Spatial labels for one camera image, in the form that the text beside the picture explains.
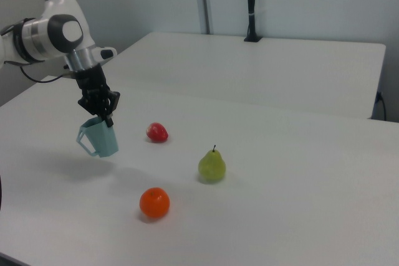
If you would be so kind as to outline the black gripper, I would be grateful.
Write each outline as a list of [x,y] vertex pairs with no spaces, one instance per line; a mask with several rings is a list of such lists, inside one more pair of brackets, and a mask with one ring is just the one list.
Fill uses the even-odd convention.
[[96,64],[89,69],[74,72],[74,79],[82,92],[78,104],[91,115],[102,118],[108,128],[113,127],[112,115],[117,108],[120,93],[109,90],[102,66]]

